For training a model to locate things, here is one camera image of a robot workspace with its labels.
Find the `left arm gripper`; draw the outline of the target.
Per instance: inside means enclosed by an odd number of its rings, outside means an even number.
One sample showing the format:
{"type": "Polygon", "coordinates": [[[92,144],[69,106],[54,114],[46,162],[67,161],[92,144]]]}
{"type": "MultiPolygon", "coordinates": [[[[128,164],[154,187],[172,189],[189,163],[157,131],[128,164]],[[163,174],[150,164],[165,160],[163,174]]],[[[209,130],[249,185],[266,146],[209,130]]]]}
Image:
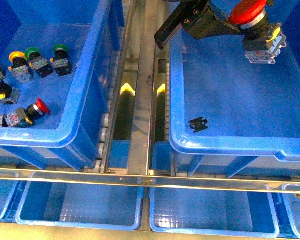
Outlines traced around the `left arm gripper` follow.
{"type": "Polygon", "coordinates": [[[154,35],[159,49],[164,49],[181,29],[199,41],[219,36],[241,36],[239,27],[210,0],[182,1],[154,35]]]}

